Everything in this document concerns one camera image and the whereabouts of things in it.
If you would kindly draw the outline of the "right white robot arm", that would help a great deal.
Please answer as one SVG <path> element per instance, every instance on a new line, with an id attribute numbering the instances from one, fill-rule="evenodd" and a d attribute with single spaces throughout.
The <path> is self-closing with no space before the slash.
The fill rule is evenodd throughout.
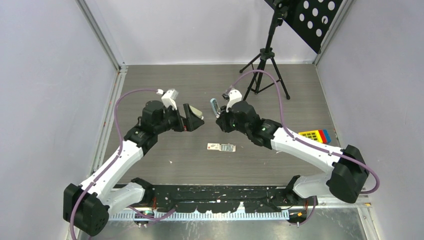
<path id="1" fill-rule="evenodd" d="M 279 122 L 261 118 L 246 101 L 219 107 L 216 124 L 225 133 L 240 132 L 256 146 L 288 153 L 322 170 L 316 175 L 292 177 L 283 190 L 283 198 L 291 205 L 324 195 L 354 204 L 370 175 L 356 147 L 340 148 L 301 136 Z"/>

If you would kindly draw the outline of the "white staple box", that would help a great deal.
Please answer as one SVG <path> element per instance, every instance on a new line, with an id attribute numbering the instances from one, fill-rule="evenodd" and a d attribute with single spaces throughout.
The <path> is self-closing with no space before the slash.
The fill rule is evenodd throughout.
<path id="1" fill-rule="evenodd" d="M 233 144 L 220 144 L 220 143 L 208 143 L 207 150 L 220 151 L 220 152 L 230 152 L 233 153 L 236 151 L 236 146 Z"/>

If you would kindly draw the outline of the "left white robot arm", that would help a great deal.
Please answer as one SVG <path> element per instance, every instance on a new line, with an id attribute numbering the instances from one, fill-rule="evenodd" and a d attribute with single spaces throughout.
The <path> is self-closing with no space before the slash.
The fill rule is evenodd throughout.
<path id="1" fill-rule="evenodd" d="M 192 132 L 202 126 L 203 113 L 183 104 L 185 116 L 178 109 L 159 100 L 145 104 L 137 124 L 123 137 L 115 153 L 80 185 L 69 184 L 63 193 L 63 219 L 89 236 L 98 235 L 109 217 L 138 203 L 148 207 L 153 202 L 153 186 L 135 178 L 119 190 L 113 188 L 123 175 L 157 143 L 167 131 Z"/>

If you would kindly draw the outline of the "blue white stapler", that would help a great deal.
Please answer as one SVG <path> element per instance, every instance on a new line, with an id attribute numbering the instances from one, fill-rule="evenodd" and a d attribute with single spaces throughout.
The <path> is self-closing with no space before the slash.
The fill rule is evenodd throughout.
<path id="1" fill-rule="evenodd" d="M 220 117 L 221 114 L 221 109 L 220 106 L 218 104 L 218 101 L 216 98 L 211 98 L 210 99 L 210 104 L 211 104 L 211 108 L 213 110 L 213 113 L 215 115 L 215 117 L 218 119 Z"/>

